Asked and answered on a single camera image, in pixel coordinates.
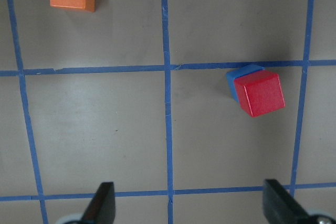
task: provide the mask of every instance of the gray floor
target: gray floor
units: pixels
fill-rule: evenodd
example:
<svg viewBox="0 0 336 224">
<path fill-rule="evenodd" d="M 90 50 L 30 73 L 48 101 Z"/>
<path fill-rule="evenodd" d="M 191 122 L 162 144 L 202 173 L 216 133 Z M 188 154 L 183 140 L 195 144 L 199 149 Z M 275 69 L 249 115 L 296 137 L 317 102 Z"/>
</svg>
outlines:
<svg viewBox="0 0 336 224">
<path fill-rule="evenodd" d="M 171 71 L 175 224 L 265 224 L 263 179 L 291 184 L 307 2 L 168 0 L 171 64 L 271 61 L 267 69 L 279 73 L 286 101 L 253 119 L 229 95 L 230 68 Z M 51 8 L 49 0 L 14 0 L 24 69 L 36 69 L 25 80 L 44 195 L 78 196 L 45 200 L 48 222 L 82 212 L 90 199 L 80 197 L 111 180 L 117 192 L 163 194 L 117 197 L 116 224 L 167 223 L 161 0 L 96 5 L 95 13 L 78 13 Z M 304 207 L 334 216 L 336 63 L 317 60 L 336 60 L 335 8 L 334 0 L 314 1 L 310 59 L 318 66 L 308 68 L 295 191 Z M 0 223 L 40 224 L 23 93 L 18 74 L 4 72 L 17 71 L 8 13 L 0 0 Z M 160 66 L 38 74 L 147 65 Z M 236 187 L 243 189 L 183 191 Z"/>
</svg>

